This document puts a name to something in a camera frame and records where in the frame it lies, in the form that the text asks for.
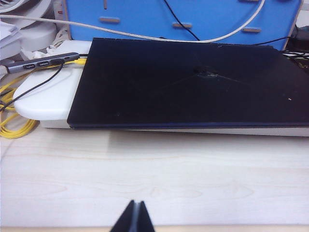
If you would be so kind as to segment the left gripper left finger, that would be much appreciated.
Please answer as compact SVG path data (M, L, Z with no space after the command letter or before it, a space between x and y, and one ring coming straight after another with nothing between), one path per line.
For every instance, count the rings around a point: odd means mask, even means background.
M126 206L114 226L112 227L112 232L128 232L133 218L133 211L135 207L135 201L131 200Z

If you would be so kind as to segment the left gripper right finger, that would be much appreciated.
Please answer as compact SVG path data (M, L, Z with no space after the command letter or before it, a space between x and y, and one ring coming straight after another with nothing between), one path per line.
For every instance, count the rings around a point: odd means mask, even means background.
M154 226L148 214L144 201L140 202L139 209L139 231L140 232L155 232Z

